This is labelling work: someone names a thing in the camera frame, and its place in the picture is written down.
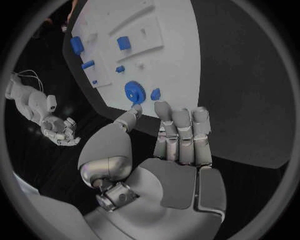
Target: blue gear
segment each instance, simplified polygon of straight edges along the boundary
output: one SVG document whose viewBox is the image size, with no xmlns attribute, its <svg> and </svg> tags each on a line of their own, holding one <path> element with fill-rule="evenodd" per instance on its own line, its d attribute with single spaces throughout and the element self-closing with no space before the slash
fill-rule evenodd
<svg viewBox="0 0 300 240">
<path fill-rule="evenodd" d="M 133 102 L 133 104 L 141 104 L 146 99 L 146 92 L 144 88 L 136 81 L 130 81 L 125 85 L 126 97 Z"/>
</svg>

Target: humanoid robot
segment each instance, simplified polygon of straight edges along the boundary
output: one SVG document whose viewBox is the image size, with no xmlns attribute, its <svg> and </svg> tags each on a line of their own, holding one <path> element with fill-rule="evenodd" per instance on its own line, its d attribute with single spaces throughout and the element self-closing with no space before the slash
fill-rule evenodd
<svg viewBox="0 0 300 240">
<path fill-rule="evenodd" d="M 142 115 L 135 104 L 85 144 L 78 169 L 99 189 L 99 208 L 85 216 L 101 239 L 213 239 L 225 218 L 226 191 L 212 168 L 209 113 L 172 111 L 158 100 L 161 126 L 154 158 L 132 171 L 129 133 Z"/>
<path fill-rule="evenodd" d="M 38 124 L 44 136 L 59 146 L 74 146 L 80 137 L 74 137 L 76 123 L 53 115 L 57 101 L 54 95 L 46 96 L 32 86 L 23 85 L 18 73 L 10 75 L 5 97 L 14 100 L 17 110 L 28 120 Z"/>
</svg>

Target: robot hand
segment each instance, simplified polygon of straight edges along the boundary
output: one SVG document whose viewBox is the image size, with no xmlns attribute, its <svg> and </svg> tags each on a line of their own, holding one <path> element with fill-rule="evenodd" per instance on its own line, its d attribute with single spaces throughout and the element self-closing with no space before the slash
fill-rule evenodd
<svg viewBox="0 0 300 240">
<path fill-rule="evenodd" d="M 220 172 L 211 167 L 208 112 L 203 107 L 197 108 L 190 121 L 189 111 L 172 111 L 164 101 L 156 102 L 154 108 L 162 121 L 154 151 L 161 159 L 145 160 L 124 182 L 118 181 L 129 175 L 131 162 L 127 161 L 125 166 L 119 160 L 111 160 L 115 156 L 131 155 L 131 145 L 120 144 L 121 135 L 112 131 L 111 126 L 96 133 L 83 148 L 78 167 L 90 187 L 104 186 L 114 176 L 126 172 L 113 179 L 118 182 L 116 185 L 102 187 L 102 194 L 96 196 L 100 207 L 86 220 L 103 239 L 110 239 L 108 236 L 113 232 L 119 235 L 111 239 L 129 236 L 144 240 L 182 240 L 201 236 L 211 240 L 225 217 L 226 192 Z M 98 151 L 96 147 L 102 144 L 104 148 Z M 120 146 L 123 153 L 117 150 Z M 113 150 L 104 160 L 103 150 L 107 148 Z M 111 166 L 118 166 L 118 174 L 116 169 L 108 170 Z"/>
<path fill-rule="evenodd" d="M 65 121 L 50 115 L 41 123 L 41 132 L 53 143 L 59 146 L 74 146 L 80 141 L 80 137 L 74 137 L 76 129 L 75 121 L 68 117 Z"/>
</svg>

